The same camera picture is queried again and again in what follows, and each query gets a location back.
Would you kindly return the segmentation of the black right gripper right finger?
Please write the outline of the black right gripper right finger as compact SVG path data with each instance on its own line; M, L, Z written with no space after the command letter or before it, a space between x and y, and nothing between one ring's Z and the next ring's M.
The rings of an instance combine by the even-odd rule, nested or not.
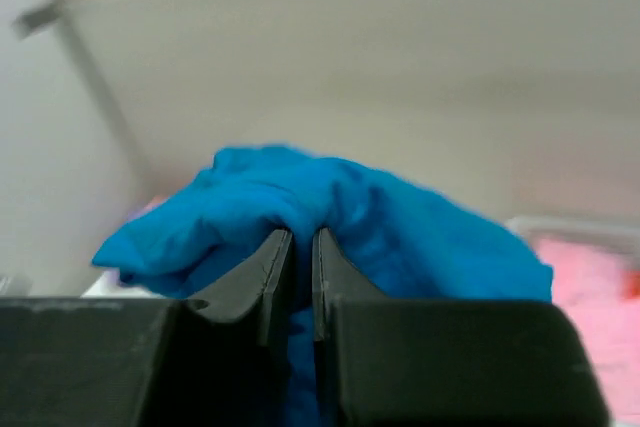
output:
M333 232L316 232L312 247L312 309L314 341L329 337L331 307L339 299L378 300L385 293L346 257Z

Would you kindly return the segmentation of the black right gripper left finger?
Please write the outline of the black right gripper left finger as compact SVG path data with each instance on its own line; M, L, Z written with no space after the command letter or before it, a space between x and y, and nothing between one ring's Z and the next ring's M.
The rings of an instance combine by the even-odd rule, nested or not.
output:
M214 326L259 347L284 347L294 296L294 241L275 230L247 259L192 295L189 306Z

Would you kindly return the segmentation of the blue t-shirt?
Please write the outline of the blue t-shirt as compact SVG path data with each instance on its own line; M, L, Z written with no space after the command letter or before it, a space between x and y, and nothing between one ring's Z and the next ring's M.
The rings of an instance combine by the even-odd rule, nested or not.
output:
M330 229L346 257L396 297L549 301L551 269L501 225L389 172L280 145L228 147L185 188L112 234L93 257L122 282L190 296L291 231L292 367L280 426L316 426L312 240Z

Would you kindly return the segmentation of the folded purple t-shirt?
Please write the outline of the folded purple t-shirt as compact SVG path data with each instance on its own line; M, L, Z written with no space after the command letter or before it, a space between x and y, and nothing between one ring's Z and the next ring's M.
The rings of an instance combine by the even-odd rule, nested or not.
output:
M154 210L158 206L162 205L166 200L167 200L166 196L155 196L149 202L147 202L144 206L139 207L134 211L132 211L131 213L129 213L127 215L126 220L132 221L137 218L140 218L146 215L147 213L149 213L150 211Z

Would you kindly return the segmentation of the pink t-shirt in basket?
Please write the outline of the pink t-shirt in basket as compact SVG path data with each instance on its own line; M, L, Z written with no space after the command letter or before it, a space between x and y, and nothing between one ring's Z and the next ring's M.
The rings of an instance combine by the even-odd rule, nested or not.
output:
M639 297L622 295L629 255L553 237L534 241L554 271L552 297L579 330L615 420L639 424Z

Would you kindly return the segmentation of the orange garment in basket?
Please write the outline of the orange garment in basket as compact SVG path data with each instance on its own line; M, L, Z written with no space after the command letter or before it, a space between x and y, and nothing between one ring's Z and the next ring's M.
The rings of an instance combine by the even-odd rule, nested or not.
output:
M629 270L622 275L622 295L626 300L636 299L640 296L640 272Z

